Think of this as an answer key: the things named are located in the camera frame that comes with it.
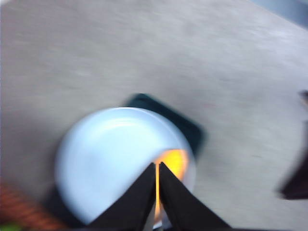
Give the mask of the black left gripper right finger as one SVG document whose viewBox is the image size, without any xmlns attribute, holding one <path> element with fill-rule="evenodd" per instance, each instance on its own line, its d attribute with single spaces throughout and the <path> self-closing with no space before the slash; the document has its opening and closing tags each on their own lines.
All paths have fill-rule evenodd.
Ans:
<svg viewBox="0 0 308 231">
<path fill-rule="evenodd" d="M 229 231 L 231 226 L 200 202 L 162 162 L 159 192 L 164 210 L 177 231 Z"/>
</svg>

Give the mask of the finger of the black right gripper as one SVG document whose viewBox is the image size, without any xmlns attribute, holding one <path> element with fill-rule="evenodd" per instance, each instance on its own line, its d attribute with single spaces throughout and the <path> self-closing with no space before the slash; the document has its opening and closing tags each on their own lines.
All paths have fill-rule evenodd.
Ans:
<svg viewBox="0 0 308 231">
<path fill-rule="evenodd" d="M 278 189 L 285 200 L 308 199 L 308 148 L 303 150 L 303 158 L 290 178 Z"/>
</svg>

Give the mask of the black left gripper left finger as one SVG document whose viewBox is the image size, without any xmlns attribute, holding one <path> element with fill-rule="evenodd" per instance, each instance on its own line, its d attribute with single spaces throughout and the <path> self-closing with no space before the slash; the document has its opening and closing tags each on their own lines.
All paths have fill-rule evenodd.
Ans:
<svg viewBox="0 0 308 231">
<path fill-rule="evenodd" d="M 155 203 L 155 164 L 151 163 L 116 202 L 88 225 L 88 230 L 151 231 Z"/>
</svg>

